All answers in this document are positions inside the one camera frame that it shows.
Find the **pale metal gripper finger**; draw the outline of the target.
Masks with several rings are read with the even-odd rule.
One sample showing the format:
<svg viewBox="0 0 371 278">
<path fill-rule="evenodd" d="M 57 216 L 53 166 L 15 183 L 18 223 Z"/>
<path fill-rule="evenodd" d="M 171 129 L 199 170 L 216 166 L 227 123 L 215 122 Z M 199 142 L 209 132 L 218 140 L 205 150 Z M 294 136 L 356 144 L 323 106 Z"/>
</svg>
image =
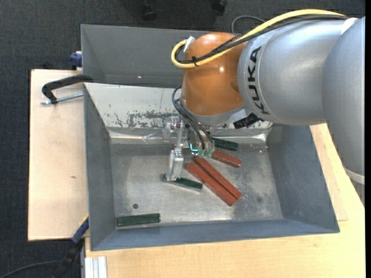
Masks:
<svg viewBox="0 0 371 278">
<path fill-rule="evenodd" d="M 163 142 L 170 142 L 173 133 L 173 123 L 166 122 L 166 125 L 162 129 L 162 141 Z"/>
<path fill-rule="evenodd" d="M 163 179 L 167 182 L 175 181 L 181 177 L 184 158 L 181 150 L 171 150 L 169 156 L 169 168 L 165 173 Z"/>
</svg>

